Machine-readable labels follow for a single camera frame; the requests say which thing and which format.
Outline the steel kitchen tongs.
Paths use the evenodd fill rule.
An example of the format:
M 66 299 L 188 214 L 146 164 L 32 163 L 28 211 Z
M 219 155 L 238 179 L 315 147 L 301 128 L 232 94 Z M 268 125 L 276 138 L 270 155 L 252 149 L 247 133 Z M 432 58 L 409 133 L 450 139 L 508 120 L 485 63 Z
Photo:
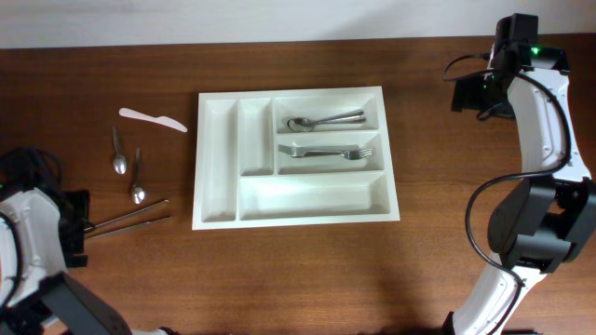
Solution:
M 105 221 L 102 223 L 93 223 L 89 227 L 84 230 L 84 238 L 85 239 L 93 239 L 97 237 L 103 237 L 108 235 L 116 235 L 119 233 L 124 233 L 127 231 L 132 231 L 134 229 L 138 229 L 144 226 L 148 226 L 153 223 L 161 223 L 163 221 L 168 221 L 171 219 L 171 216 L 166 216 L 163 218 L 145 220 L 145 221 L 135 221 L 129 225 L 125 225 L 125 221 L 131 221 L 133 219 L 139 219 L 141 216 L 148 214 L 152 211 L 160 209 L 167 205 L 169 200 L 164 199 L 159 202 L 156 202 L 152 205 L 146 206 L 144 208 L 135 210 L 123 216 L 120 216 L 115 219 L 111 219 L 109 221 Z

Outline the large steel spoon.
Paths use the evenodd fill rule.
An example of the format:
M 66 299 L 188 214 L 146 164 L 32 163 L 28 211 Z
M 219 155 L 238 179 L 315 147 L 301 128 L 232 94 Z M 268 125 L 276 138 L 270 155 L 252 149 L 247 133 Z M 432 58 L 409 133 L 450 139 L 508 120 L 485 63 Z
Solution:
M 344 114 L 337 114 L 320 119 L 310 119 L 306 117 L 295 117 L 287 121 L 289 130 L 294 132 L 311 132 L 316 126 L 335 125 L 335 124 L 360 124 L 367 121 L 363 110 L 356 110 Z
M 307 118 L 293 118 L 287 122 L 290 130 L 296 132 L 310 132 L 316 126 L 322 125 L 336 125 L 336 124 L 360 124 L 367 121 L 364 116 L 351 116 L 343 118 L 325 119 L 325 120 L 311 120 Z

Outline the steel fork pointing down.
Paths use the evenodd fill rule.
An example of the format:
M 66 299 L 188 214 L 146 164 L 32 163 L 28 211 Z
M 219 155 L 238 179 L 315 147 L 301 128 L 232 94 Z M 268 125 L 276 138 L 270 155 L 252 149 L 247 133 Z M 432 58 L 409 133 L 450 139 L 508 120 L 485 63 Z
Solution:
M 356 149 L 356 150 L 310 150 L 304 154 L 304 157 L 315 156 L 341 156 L 346 160 L 360 160 L 373 156 L 374 150 L 372 148 Z

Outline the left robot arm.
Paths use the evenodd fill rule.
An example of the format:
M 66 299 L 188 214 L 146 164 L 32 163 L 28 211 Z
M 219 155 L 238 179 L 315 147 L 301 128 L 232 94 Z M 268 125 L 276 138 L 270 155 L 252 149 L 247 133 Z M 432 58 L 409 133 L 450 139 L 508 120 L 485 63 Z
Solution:
M 1 331 L 134 335 L 113 307 L 72 278 L 87 266 L 87 190 L 63 191 L 52 154 L 17 148 L 1 157 Z

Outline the steel fork pointing up-left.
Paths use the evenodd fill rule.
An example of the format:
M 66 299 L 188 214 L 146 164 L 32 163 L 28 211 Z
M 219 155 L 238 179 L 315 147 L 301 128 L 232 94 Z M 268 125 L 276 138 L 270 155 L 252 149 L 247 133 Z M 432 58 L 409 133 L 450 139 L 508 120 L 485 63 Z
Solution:
M 341 154 L 346 151 L 359 150 L 358 145 L 347 146 L 290 146 L 279 144 L 278 151 L 294 158 Z

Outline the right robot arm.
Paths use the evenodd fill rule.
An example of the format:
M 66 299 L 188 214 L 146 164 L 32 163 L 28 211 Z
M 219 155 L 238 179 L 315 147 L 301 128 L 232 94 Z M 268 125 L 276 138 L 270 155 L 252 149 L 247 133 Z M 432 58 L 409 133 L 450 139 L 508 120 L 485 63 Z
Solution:
M 451 109 L 480 121 L 515 121 L 521 172 L 491 179 L 469 198 L 467 239 L 486 262 L 466 302 L 446 317 L 445 334 L 501 334 L 522 299 L 557 268 L 573 261 L 595 231 L 595 183 L 584 164 L 568 106 L 570 68 L 564 50 L 537 42 L 538 17 L 501 19 L 483 71 L 451 78 Z M 471 211 L 479 195 L 500 182 L 515 188 L 488 224 L 489 253 L 478 246 Z

